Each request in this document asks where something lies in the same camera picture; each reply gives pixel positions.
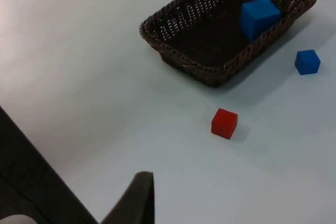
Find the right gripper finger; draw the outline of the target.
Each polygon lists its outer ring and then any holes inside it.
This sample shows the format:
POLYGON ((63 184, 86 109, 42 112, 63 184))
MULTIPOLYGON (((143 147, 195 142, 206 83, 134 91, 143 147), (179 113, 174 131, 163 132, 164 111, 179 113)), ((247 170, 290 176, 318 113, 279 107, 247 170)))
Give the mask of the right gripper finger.
POLYGON ((155 223, 153 173, 135 174, 122 197, 102 223, 155 223))

